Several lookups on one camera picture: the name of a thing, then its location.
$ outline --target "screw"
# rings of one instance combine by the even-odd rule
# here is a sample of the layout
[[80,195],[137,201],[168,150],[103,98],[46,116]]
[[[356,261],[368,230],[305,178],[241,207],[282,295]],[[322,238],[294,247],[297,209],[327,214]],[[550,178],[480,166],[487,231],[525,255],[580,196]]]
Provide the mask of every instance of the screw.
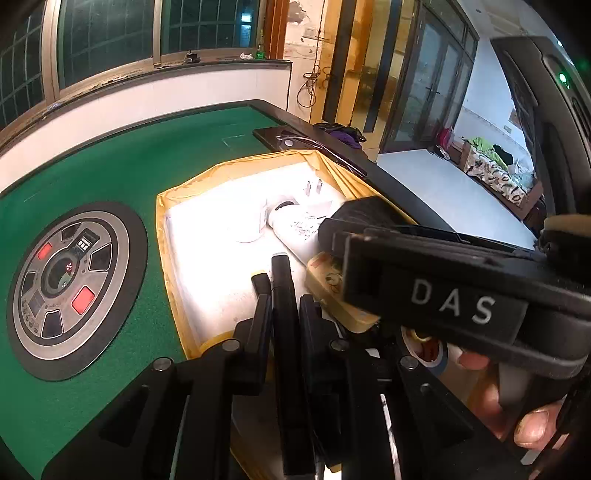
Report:
[[152,363],[152,368],[154,370],[159,371],[159,372],[164,372],[164,370],[169,369],[169,367],[172,364],[173,364],[173,361],[170,358],[162,356],[162,357],[154,360],[154,362]]
[[222,348],[226,352],[235,352],[240,348],[240,342],[235,338],[230,338],[229,340],[226,340],[222,343]]
[[336,352],[344,352],[349,348],[349,342],[340,338],[338,340],[333,340],[330,343],[330,347]]
[[412,371],[418,367],[418,360],[413,356],[403,356],[400,359],[400,365],[402,365],[406,370]]

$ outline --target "white tiled floor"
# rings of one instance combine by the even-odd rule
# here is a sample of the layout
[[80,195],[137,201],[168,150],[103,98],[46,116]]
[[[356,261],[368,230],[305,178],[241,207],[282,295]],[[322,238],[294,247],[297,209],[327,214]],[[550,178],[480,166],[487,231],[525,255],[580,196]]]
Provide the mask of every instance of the white tiled floor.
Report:
[[427,150],[386,153],[378,165],[420,197],[455,231],[534,247],[535,236],[496,197]]

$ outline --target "peeling wall paint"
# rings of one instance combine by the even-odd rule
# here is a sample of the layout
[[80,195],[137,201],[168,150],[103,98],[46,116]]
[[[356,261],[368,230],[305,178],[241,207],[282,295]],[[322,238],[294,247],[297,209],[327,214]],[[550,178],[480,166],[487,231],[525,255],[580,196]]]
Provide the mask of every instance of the peeling wall paint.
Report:
[[304,74],[312,72],[322,49],[323,8],[328,0],[292,0],[287,14],[283,57],[293,62],[288,111],[310,120],[310,95],[304,89]]

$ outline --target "window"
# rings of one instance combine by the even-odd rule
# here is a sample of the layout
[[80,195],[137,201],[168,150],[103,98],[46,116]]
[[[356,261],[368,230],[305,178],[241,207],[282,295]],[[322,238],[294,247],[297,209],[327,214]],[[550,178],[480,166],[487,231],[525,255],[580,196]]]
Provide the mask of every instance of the window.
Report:
[[41,20],[44,4],[14,32],[0,52],[0,130],[43,101]]
[[461,42],[464,37],[464,21],[449,4],[449,0],[428,0],[428,3]]
[[163,0],[162,11],[163,54],[254,46],[258,0]]
[[60,89],[152,56],[154,0],[62,0],[57,28]]

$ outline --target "green cloth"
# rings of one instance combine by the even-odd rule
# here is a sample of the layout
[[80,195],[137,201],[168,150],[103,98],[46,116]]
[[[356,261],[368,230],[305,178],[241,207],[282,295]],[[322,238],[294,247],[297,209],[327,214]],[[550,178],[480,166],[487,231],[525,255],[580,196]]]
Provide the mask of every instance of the green cloth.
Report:
[[503,162],[503,159],[499,156],[497,152],[495,152],[494,147],[490,142],[485,140],[482,137],[474,137],[468,140],[468,143],[472,145],[476,150],[478,150],[483,155],[486,155],[490,158],[493,162],[495,162],[498,166],[500,166],[506,172],[509,172],[509,168],[507,164]]
[[[249,107],[157,122],[84,148],[0,198],[0,436],[35,479],[151,360],[184,359],[164,289],[155,232],[156,195],[217,163],[267,153],[252,130],[274,126],[273,120]],[[5,312],[12,276],[46,225],[74,207],[98,200],[125,203],[144,221],[144,283],[123,328],[95,363],[69,380],[38,380],[23,370],[8,343]]]

